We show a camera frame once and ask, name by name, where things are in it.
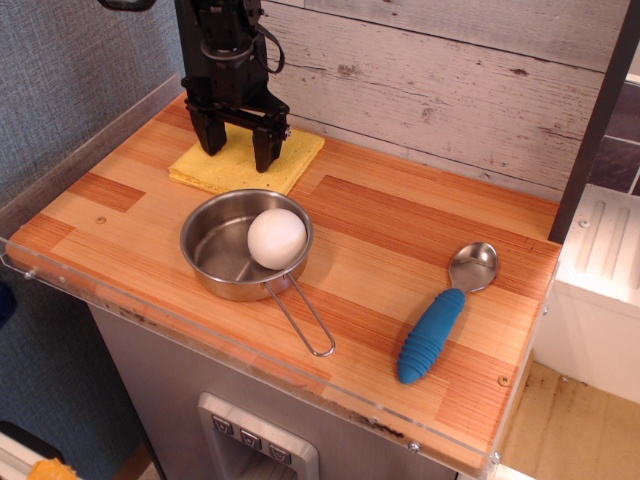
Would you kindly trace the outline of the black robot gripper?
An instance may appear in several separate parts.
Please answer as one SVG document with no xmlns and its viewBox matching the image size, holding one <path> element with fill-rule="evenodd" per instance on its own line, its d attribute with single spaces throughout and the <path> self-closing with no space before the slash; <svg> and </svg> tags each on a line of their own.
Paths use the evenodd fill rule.
<svg viewBox="0 0 640 480">
<path fill-rule="evenodd" d="M 226 125 L 253 133 L 255 165 L 266 172 L 281 155 L 287 138 L 289 106 L 268 88 L 269 76 L 284 67 L 280 58 L 276 68 L 269 65 L 265 47 L 234 50 L 202 48 L 207 61 L 205 77 L 181 80 L 186 90 L 186 106 L 202 149 L 217 154 L 227 141 Z"/>
</svg>

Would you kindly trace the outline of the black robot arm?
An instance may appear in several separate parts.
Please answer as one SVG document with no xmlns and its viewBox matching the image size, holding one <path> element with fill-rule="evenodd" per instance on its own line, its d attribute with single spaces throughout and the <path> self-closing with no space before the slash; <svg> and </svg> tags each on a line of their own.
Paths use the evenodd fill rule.
<svg viewBox="0 0 640 480">
<path fill-rule="evenodd" d="M 288 138 L 289 106 L 268 88 L 282 71 L 268 65 L 267 43 L 279 42 L 260 24 L 259 1 L 176 1 L 185 69 L 186 107 L 204 151 L 213 156 L 227 141 L 226 126 L 252 132 L 256 170 L 266 172 Z"/>
</svg>

